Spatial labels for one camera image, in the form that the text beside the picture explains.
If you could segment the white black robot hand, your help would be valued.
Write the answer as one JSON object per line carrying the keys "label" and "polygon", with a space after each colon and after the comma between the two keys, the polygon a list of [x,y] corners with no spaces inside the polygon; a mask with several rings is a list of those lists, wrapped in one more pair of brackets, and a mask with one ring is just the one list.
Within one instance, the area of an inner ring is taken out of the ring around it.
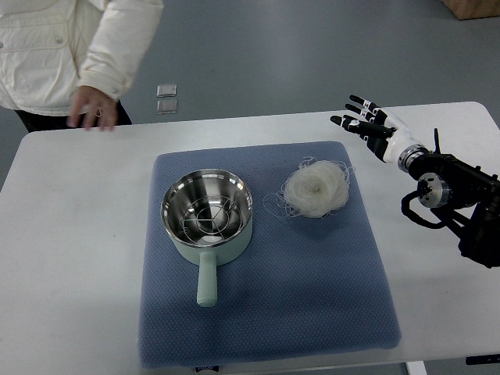
{"label": "white black robot hand", "polygon": [[424,149],[413,138],[407,125],[389,109],[356,95],[350,95],[349,99],[355,105],[345,105],[348,114],[333,115],[330,121],[343,130],[358,135],[380,161],[399,163],[405,153]]}

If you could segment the person's bare hand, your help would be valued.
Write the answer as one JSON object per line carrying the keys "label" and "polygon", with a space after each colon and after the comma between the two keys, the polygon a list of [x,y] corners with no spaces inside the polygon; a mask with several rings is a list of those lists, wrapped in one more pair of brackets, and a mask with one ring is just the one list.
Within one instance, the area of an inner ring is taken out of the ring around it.
{"label": "person's bare hand", "polygon": [[113,98],[90,86],[79,86],[75,90],[66,121],[68,127],[112,130],[117,122],[117,104]]}

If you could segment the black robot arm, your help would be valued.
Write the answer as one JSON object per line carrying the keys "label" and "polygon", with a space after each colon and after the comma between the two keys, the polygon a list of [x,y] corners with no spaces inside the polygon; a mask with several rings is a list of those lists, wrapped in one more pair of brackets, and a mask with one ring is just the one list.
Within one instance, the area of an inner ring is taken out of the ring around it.
{"label": "black robot arm", "polygon": [[398,167],[417,181],[416,190],[402,199],[402,214],[422,227],[447,227],[459,239],[461,256],[498,267],[498,176],[442,154],[437,131],[434,143],[433,152],[414,145],[398,158]]}

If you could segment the white jacket sleeve forearm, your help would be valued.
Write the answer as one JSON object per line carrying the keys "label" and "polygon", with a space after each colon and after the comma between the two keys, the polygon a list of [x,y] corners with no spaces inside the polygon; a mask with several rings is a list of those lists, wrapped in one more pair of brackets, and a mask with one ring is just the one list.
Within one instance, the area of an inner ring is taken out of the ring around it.
{"label": "white jacket sleeve forearm", "polygon": [[98,26],[79,68],[78,85],[97,89],[113,100],[136,77],[163,12],[162,1],[92,1]]}

